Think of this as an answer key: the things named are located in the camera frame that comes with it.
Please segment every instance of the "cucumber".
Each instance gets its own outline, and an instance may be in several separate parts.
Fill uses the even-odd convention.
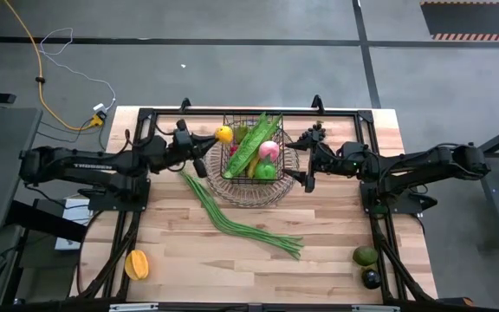
[[[231,179],[236,177],[243,169],[249,164],[254,156],[254,152],[259,148],[261,143],[270,137],[278,129],[278,121],[281,115],[276,116],[273,122],[267,123],[267,116],[265,113],[259,116],[259,121],[252,129],[249,130],[245,138],[243,138],[240,147],[236,150],[232,158],[230,158],[229,165],[226,168],[224,177]]]

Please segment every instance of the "dark round fruit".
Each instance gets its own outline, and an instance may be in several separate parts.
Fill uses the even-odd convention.
[[[377,289],[380,287],[380,274],[376,270],[367,269],[361,274],[363,284],[368,289]]]

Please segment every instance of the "fruit basket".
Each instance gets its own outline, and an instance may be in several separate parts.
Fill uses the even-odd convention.
[[[275,117],[274,115],[267,116],[268,122]],[[242,124],[253,127],[257,119],[257,116],[224,116],[224,124],[233,129]],[[225,178],[230,161],[230,149],[235,143],[216,144],[205,154],[204,158],[209,187],[220,198],[240,207],[271,205],[283,198],[292,189],[294,180],[284,174],[282,169],[299,170],[298,153],[294,149],[285,147],[285,144],[292,140],[283,130],[282,118],[278,122],[278,129],[272,133],[270,139],[279,146],[278,158],[273,161],[275,176],[272,179],[252,179],[245,170],[236,177]]]
[[[240,138],[244,130],[241,129],[246,129],[245,133],[243,135],[247,134],[247,132],[256,125],[257,119],[259,116],[242,116],[242,115],[232,115],[232,116],[227,116],[225,115],[223,117],[223,124],[225,126],[230,127],[233,129],[234,132],[234,139],[232,142],[228,144],[222,144],[221,148],[221,177],[223,179],[229,180],[231,183],[234,184],[271,184],[275,183],[275,181],[280,181],[282,177],[284,177],[284,172],[282,169],[284,169],[284,131],[283,131],[283,124],[282,124],[282,116],[280,115],[280,119],[278,120],[278,128],[277,130],[273,133],[272,137],[270,138],[271,141],[274,141],[280,148],[280,152],[278,154],[278,157],[272,161],[272,163],[275,166],[275,176],[272,179],[254,179],[248,176],[247,171],[243,170],[243,172],[232,178],[226,178],[224,176],[224,173],[227,171],[227,166],[230,162],[230,157],[232,156],[232,151],[235,146],[238,146],[242,138]],[[275,118],[274,115],[270,114],[267,115],[267,122],[270,124],[273,122],[273,119]]]

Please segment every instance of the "wooden table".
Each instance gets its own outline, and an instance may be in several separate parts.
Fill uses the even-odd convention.
[[[118,107],[107,146],[117,152],[131,133],[139,107]],[[404,151],[394,110],[373,110],[380,153],[392,156]],[[171,131],[184,118],[198,134],[213,133],[222,125],[218,116],[162,116],[159,126]],[[295,140],[317,117],[284,117],[284,130]],[[321,117],[332,147],[356,140],[348,118]],[[300,153],[303,170],[308,156]],[[186,168],[192,171],[191,164]],[[201,203],[177,173],[152,174],[147,210],[142,214],[136,249],[150,263],[149,277],[131,282],[128,300],[152,302],[281,302],[281,303],[380,303],[380,290],[366,289],[361,267],[352,262],[353,250],[372,245],[369,220],[362,211],[357,179],[316,176],[313,193],[295,185],[275,205],[262,209],[236,208],[217,197],[233,221],[259,226],[277,234],[303,236],[301,261],[284,251],[217,231]],[[87,234],[81,254],[82,284],[96,276],[106,262],[113,241],[117,212],[104,212]],[[400,257],[417,282],[431,296],[436,289],[424,235],[418,221],[394,216]],[[391,291],[396,294],[393,270],[388,266]],[[122,263],[118,266],[118,288]]]

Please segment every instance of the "concrete floor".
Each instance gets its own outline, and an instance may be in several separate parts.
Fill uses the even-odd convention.
[[[418,1],[361,0],[361,6],[369,40],[430,40]],[[351,0],[22,0],[16,9],[35,36],[73,27],[76,36],[123,38],[358,39]],[[3,4],[0,36],[23,36]],[[15,107],[40,107],[31,49],[0,43],[0,92],[16,94]],[[481,144],[499,133],[499,49],[375,48],[371,57],[380,104],[397,110],[406,151],[443,141]],[[109,81],[118,105],[174,105],[188,96],[194,105],[306,107],[320,94],[329,107],[371,107],[359,47],[71,45],[58,60]],[[80,125],[91,107],[110,101],[105,86],[46,60],[44,66],[46,100],[71,124]],[[43,119],[57,126],[48,114]],[[83,135],[75,144],[36,138],[35,146],[41,145],[99,149],[97,135]],[[54,198],[76,188],[64,182],[43,186]],[[447,180],[429,188],[439,201],[424,215],[439,296],[468,296],[499,308],[499,251],[477,248],[499,237],[480,183]],[[17,197],[29,202],[36,194],[19,190]],[[37,282],[23,287],[45,290],[40,295],[29,289],[29,298],[65,296],[68,279],[55,276],[67,275],[46,269],[47,275],[32,273]]]

